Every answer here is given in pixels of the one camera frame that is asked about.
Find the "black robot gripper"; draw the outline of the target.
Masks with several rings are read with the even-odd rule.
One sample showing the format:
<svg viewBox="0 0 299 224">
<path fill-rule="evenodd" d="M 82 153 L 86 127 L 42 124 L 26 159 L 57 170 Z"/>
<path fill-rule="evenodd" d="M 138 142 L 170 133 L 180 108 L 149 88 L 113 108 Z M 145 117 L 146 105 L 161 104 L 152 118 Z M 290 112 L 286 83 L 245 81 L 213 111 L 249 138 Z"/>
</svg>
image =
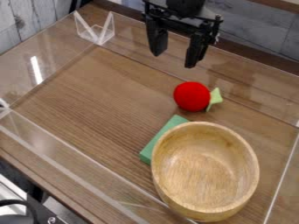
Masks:
<svg viewBox="0 0 299 224">
<path fill-rule="evenodd" d="M 222 18 L 205 8 L 205 0 L 142 0 L 142 2 L 146 39 L 154 57 L 166 50 L 166 29 L 190 32 L 206 27 L 210 32 L 218 32 Z M 185 68 L 193 68 L 204 58 L 209 43 L 208 31 L 196 31 L 190 35 Z"/>
</svg>

